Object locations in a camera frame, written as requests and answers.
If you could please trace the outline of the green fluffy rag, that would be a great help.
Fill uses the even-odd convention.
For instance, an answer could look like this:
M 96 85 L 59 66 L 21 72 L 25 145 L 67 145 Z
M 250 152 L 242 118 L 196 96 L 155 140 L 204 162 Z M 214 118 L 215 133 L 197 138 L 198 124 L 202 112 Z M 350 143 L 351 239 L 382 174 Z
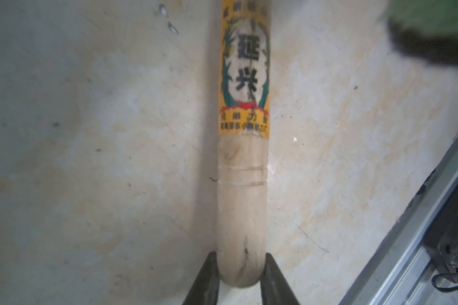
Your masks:
M 384 17 L 426 38 L 458 38 L 458 0 L 389 1 Z

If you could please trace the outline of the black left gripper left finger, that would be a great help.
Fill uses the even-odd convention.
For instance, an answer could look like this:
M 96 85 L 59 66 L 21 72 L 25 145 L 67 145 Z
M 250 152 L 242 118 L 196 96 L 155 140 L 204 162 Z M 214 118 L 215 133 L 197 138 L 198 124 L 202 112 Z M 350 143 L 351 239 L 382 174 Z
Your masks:
M 216 252 L 210 252 L 182 305 L 217 305 L 219 289 L 217 255 Z

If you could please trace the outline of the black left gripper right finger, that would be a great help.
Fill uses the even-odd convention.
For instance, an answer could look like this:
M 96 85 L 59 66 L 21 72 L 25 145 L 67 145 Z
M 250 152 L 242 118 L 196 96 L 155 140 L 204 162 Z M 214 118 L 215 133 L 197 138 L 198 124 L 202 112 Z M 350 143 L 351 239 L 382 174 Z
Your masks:
M 276 260 L 265 255 L 265 267 L 260 278 L 262 305 L 300 305 Z

